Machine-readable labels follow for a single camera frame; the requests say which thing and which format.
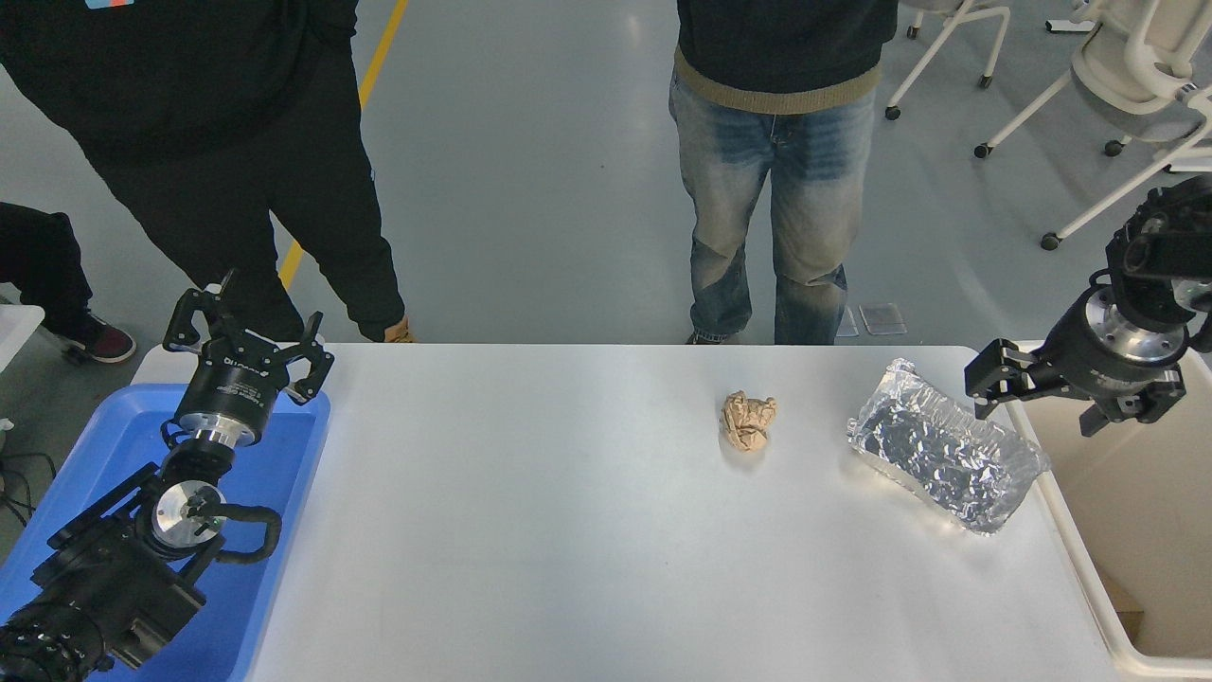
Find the sneaker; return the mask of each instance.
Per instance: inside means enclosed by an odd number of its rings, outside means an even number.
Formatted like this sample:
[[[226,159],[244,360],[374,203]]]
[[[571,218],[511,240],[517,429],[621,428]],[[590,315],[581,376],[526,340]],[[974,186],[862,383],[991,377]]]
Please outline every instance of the sneaker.
[[[404,315],[404,319],[383,329],[383,343],[384,344],[417,343],[417,337],[413,336],[412,329],[408,328],[408,315]]]
[[[721,344],[726,344],[727,340],[731,340],[732,338],[733,338],[732,336],[726,336],[724,338],[720,338],[719,340],[713,340],[711,338],[708,338],[705,336],[699,336],[699,333],[697,331],[691,331],[690,332],[690,338],[686,339],[686,345],[687,346],[720,346]]]
[[[135,355],[135,338],[99,316],[87,313],[84,329],[75,334],[61,333],[69,346],[78,349],[90,360],[104,365],[118,365]]]

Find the crumpled paper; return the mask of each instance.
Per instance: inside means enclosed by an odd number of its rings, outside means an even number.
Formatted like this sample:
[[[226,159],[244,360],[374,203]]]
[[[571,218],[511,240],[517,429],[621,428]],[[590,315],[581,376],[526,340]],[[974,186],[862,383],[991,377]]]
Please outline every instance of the crumpled paper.
[[[778,403],[774,399],[756,401],[745,399],[737,391],[724,401],[724,434],[728,443],[742,453],[751,453],[766,447],[766,429],[774,422]]]

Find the black sweater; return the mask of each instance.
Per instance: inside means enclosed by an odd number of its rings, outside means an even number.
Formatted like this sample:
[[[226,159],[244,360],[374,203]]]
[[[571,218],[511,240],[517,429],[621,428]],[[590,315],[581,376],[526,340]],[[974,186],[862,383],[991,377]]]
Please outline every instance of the black sweater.
[[[0,64],[92,157],[196,153],[279,114],[325,45],[348,53],[356,5],[0,0]]]
[[[678,46],[704,76],[749,92],[807,92],[880,62],[897,0],[678,0]]]

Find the jeans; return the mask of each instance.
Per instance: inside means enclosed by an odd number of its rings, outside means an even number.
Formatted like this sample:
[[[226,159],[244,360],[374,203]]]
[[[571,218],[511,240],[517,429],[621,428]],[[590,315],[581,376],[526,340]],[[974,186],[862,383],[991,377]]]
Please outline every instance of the jeans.
[[[846,305],[842,258],[863,208],[875,93],[823,111],[753,114],[714,104],[674,74],[682,183],[694,202],[691,322],[722,340],[753,314],[745,235],[771,176],[774,343],[831,345]]]

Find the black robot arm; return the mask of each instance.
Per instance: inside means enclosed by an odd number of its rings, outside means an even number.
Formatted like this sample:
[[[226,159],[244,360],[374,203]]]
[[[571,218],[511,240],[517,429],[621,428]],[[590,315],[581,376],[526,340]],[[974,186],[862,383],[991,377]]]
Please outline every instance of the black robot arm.
[[[1088,437],[1109,423],[1153,424],[1187,394],[1178,361],[1212,351],[1212,176],[1149,191],[1108,242],[1107,264],[1042,346],[997,338],[965,368],[978,418],[1016,400],[1091,401],[1080,419]]]
[[[196,313],[210,332],[200,346]],[[200,357],[171,420],[178,431],[162,430],[170,452],[47,541],[53,554],[32,578],[41,592],[0,627],[0,682],[79,682],[112,669],[114,659],[138,667],[206,603],[194,585],[207,567],[273,555],[278,512],[229,503],[218,485],[235,449],[261,440],[280,391],[299,405],[318,395],[333,362],[316,339],[320,319],[311,315],[298,344],[279,348],[228,313],[223,286],[181,297],[164,345]],[[292,384],[287,366],[298,360],[310,371]],[[262,546],[224,550],[229,522],[263,525]]]

